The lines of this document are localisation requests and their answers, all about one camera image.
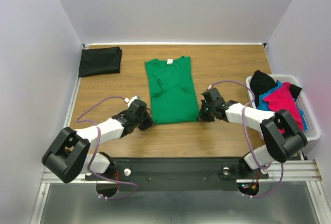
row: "plastic basket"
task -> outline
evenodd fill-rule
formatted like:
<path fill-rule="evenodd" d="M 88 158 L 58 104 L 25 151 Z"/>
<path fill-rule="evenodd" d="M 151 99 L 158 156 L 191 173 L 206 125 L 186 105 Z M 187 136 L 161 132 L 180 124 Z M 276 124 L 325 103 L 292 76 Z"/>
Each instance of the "plastic basket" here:
<path fill-rule="evenodd" d="M 272 77 L 275 81 L 279 80 L 282 83 L 289 82 L 291 84 L 301 87 L 298 80 L 292 75 L 270 74 L 269 76 Z M 249 88 L 250 88 L 249 84 L 250 84 L 251 79 L 252 79 L 252 76 L 250 76 L 246 79 L 246 85 Z M 248 91 L 248 97 L 250 100 L 253 99 L 253 96 L 249 91 Z M 304 118 L 305 118 L 308 129 L 304 131 L 304 134 L 307 137 L 307 140 L 308 141 L 317 140 L 321 136 L 321 133 L 317 126 L 317 123 L 316 123 L 315 117 L 312 113 L 312 110 L 310 108 L 310 105 L 308 103 L 304 89 L 300 92 L 300 95 L 298 96 L 295 103 L 305 113 Z M 254 102 L 252 103 L 252 108 L 256 109 Z M 259 136 L 261 139 L 263 139 L 263 136 L 261 133 L 259 133 Z"/>

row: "wooden table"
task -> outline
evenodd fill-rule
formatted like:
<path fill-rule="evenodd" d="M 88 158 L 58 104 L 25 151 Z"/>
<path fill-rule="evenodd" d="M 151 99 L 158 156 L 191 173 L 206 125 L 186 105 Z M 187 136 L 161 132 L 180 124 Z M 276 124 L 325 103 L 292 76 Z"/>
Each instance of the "wooden table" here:
<path fill-rule="evenodd" d="M 109 46 L 90 46 L 90 49 Z M 140 95 L 150 106 L 144 62 L 154 58 L 167 59 L 190 56 L 192 76 L 197 94 L 219 80 L 245 83 L 248 76 L 259 69 L 270 73 L 263 46 L 121 46 L 123 50 L 120 74 L 105 74 L 82 78 L 71 127 L 84 128 L 88 123 L 75 123 L 77 117 L 100 100 L 111 95 L 131 98 Z M 233 83 L 217 86 L 227 100 L 248 101 L 247 90 Z M 126 109 L 120 99 L 104 102 L 86 118 L 101 123 Z M 249 131 L 254 148 L 263 145 L 254 130 Z M 146 131 L 135 130 L 122 139 L 100 146 L 100 151 L 112 157 L 213 157 L 242 156 L 249 152 L 242 125 L 216 120 L 214 123 L 179 123 L 154 126 Z"/>

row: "black folded cloth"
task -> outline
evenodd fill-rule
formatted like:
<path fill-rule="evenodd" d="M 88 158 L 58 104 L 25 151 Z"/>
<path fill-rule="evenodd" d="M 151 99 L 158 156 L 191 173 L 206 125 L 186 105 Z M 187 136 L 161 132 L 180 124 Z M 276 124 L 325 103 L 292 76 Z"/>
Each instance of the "black folded cloth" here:
<path fill-rule="evenodd" d="M 82 50 L 78 77 L 119 73 L 121 58 L 119 47 Z"/>
<path fill-rule="evenodd" d="M 255 106 L 259 105 L 259 95 L 267 93 L 270 89 L 277 86 L 275 80 L 268 74 L 263 73 L 259 70 L 254 72 L 252 79 L 250 80 L 249 86 L 255 95 Z"/>

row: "blue cloth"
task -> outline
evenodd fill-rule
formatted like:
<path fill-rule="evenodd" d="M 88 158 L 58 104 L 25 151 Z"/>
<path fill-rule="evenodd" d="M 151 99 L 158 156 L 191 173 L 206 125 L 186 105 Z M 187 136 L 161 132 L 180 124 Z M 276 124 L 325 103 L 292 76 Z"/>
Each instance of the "blue cloth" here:
<path fill-rule="evenodd" d="M 277 89 L 283 86 L 283 84 L 280 81 L 277 81 L 277 86 L 270 89 L 267 93 L 264 93 L 259 96 L 259 105 L 257 109 L 263 110 L 263 111 L 270 111 L 270 108 L 268 107 L 268 104 L 263 100 L 264 97 L 270 95 L 271 93 L 275 92 Z"/>
<path fill-rule="evenodd" d="M 270 111 L 270 109 L 268 107 L 268 104 L 263 100 L 263 98 L 270 95 L 271 93 L 275 92 L 277 89 L 281 88 L 282 86 L 283 86 L 282 82 L 277 81 L 277 86 L 276 87 L 270 89 L 267 93 L 264 93 L 264 94 L 260 95 L 259 96 L 259 105 L 258 105 L 257 109 L 263 110 L 263 111 Z M 307 127 L 307 123 L 306 123 L 305 118 L 304 118 L 304 112 L 301 109 L 299 109 L 299 113 L 300 113 L 302 122 L 304 124 L 304 130 L 307 130 L 308 127 Z"/>

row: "purple cable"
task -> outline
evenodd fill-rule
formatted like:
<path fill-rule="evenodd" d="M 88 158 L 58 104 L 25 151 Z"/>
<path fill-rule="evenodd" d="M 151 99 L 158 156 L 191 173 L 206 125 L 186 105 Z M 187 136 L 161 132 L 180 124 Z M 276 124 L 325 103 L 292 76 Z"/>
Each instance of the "purple cable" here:
<path fill-rule="evenodd" d="M 216 83 L 213 83 L 211 84 L 212 87 L 214 87 L 214 85 L 216 84 L 219 84 L 219 83 L 236 83 L 236 84 L 239 84 L 241 85 L 242 87 L 246 88 L 250 93 L 252 93 L 252 96 L 253 96 L 253 99 L 251 101 L 249 101 L 248 103 L 246 103 L 244 106 L 248 106 L 250 105 L 252 102 L 254 102 L 255 100 L 255 95 L 254 95 L 254 92 L 249 88 L 247 87 L 246 85 L 240 83 L 240 82 L 237 82 L 237 81 L 232 81 L 232 80 L 225 80 L 225 81 L 218 81 Z M 255 163 L 257 164 L 257 166 L 261 169 L 261 170 L 265 170 L 265 169 L 268 169 L 270 166 L 271 166 L 271 163 L 268 164 L 267 166 L 263 166 L 260 164 L 260 162 L 258 161 L 255 153 L 254 153 L 254 149 L 253 149 L 253 146 L 250 142 L 250 139 L 249 139 L 249 136 L 248 136 L 248 131 L 247 131 L 247 127 L 246 127 L 246 118 L 245 118 L 245 108 L 243 108 L 243 114 L 242 114 L 242 118 L 243 118 L 243 127 L 244 127 L 244 133 L 245 133 L 245 136 L 246 136 L 246 140 L 247 140 L 247 144 L 249 146 L 249 150 L 253 156 L 253 159 L 255 161 Z"/>
<path fill-rule="evenodd" d="M 111 98 L 120 98 L 120 99 L 123 99 L 125 100 L 125 97 L 122 97 L 122 96 L 110 96 L 110 97 L 107 97 L 105 98 L 104 100 L 98 102 L 97 104 L 95 104 L 93 107 L 91 107 L 90 109 L 88 109 L 86 112 L 84 112 L 81 116 L 79 116 L 76 120 L 77 123 L 82 123 L 82 122 L 90 122 L 92 123 L 93 125 L 96 126 L 96 128 L 98 129 L 98 137 L 97 137 L 97 143 L 96 143 L 96 146 L 95 146 L 95 149 L 94 149 L 94 152 L 93 152 L 93 155 L 92 155 L 92 158 L 90 160 L 90 162 L 88 163 L 87 165 L 87 169 L 90 171 L 90 173 L 92 173 L 94 176 L 102 179 L 102 180 L 106 180 L 106 181 L 109 181 L 109 182 L 113 182 L 113 183 L 116 183 L 116 184 L 125 184 L 125 185 L 131 185 L 131 186 L 134 186 L 134 190 L 127 193 L 126 195 L 124 196 L 121 196 L 121 197 L 115 197 L 115 198 L 107 198 L 107 197 L 104 197 L 103 195 L 99 195 L 99 198 L 103 198 L 105 200 L 119 200 L 119 199 L 123 199 L 123 198 L 126 198 L 130 195 L 132 195 L 133 193 L 135 193 L 137 190 L 138 190 L 138 185 L 135 184 L 135 183 L 131 183 L 131 182 L 122 182 L 122 181 L 117 181 L 117 180 L 112 180 L 112 179 L 109 179 L 107 177 L 104 177 L 94 171 L 91 170 L 91 164 L 93 162 L 93 160 L 95 159 L 95 156 L 97 155 L 98 153 L 98 150 L 99 150 L 99 145 L 100 145 L 100 139 L 101 139 L 101 130 L 100 128 L 97 126 L 98 124 L 94 121 L 94 120 L 90 120 L 90 119 L 86 119 L 86 120 L 80 120 L 84 115 L 86 115 L 89 111 L 91 111 L 92 109 L 94 109 L 95 107 L 97 107 L 98 105 L 100 105 L 101 103 L 103 103 L 104 101 L 108 100 L 108 99 L 111 99 Z"/>
<path fill-rule="evenodd" d="M 276 187 L 273 188 L 271 191 L 265 193 L 265 194 L 262 194 L 262 195 L 259 195 L 259 196 L 252 196 L 252 198 L 262 198 L 262 197 L 269 196 L 269 195 L 270 195 L 271 193 L 273 193 L 276 189 L 278 189 L 278 187 L 279 187 L 281 181 L 283 180 L 283 176 L 284 176 L 284 165 L 281 163 L 280 166 L 281 166 L 281 174 L 280 174 L 279 182 L 278 182 L 278 184 L 276 185 Z"/>

